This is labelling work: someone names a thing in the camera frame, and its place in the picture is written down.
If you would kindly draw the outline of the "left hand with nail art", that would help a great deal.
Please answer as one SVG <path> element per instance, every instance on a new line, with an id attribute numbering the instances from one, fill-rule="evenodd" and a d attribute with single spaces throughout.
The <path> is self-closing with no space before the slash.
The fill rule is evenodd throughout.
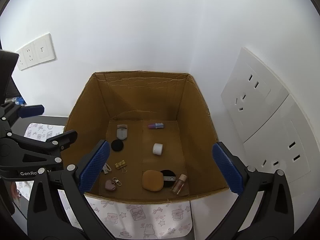
<path id="1" fill-rule="evenodd" d="M 16 183 L 15 183 L 14 181 L 11 182 L 10 192 L 11 192 L 11 196 L 12 196 L 13 201 L 19 202 L 19 201 L 20 201 L 20 198 L 21 198 L 21 193 L 20 193 L 20 191 L 17 189 Z"/>

